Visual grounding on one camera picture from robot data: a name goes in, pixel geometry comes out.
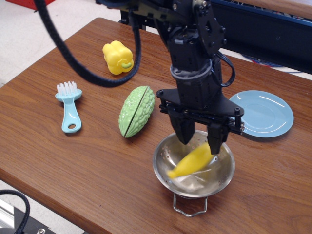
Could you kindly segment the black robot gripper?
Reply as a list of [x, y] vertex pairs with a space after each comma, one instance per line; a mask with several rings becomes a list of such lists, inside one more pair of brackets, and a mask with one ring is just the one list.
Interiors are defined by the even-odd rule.
[[181, 143], [188, 144], [195, 123], [204, 124], [212, 155], [217, 155], [228, 133], [242, 134], [244, 111], [222, 93], [221, 63], [209, 60], [200, 70], [185, 71], [171, 66], [175, 89], [160, 89], [160, 110], [170, 116], [171, 125]]

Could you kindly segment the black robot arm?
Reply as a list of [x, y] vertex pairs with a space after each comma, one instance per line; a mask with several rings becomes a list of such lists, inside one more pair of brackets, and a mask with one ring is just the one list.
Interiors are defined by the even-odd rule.
[[216, 20], [209, 0], [104, 0], [105, 6], [153, 21], [171, 57], [175, 89], [158, 90], [160, 110], [183, 144], [195, 133], [195, 124], [207, 127], [211, 153], [219, 153], [229, 133], [241, 134], [244, 111], [223, 95], [235, 80], [222, 80], [222, 62], [231, 65], [220, 48], [226, 29]]

